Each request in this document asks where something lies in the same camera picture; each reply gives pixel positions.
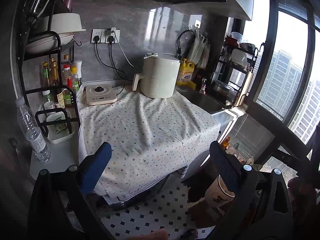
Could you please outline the person's right hand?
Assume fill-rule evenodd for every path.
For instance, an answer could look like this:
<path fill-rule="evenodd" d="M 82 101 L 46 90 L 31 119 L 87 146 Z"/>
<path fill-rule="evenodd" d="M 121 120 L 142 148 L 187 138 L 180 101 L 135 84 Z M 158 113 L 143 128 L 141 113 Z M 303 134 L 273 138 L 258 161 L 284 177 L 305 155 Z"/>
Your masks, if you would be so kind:
<path fill-rule="evenodd" d="M 319 229 L 319 205 L 317 192 L 311 183 L 296 177 L 288 182 L 293 220 L 299 230 L 313 231 Z"/>

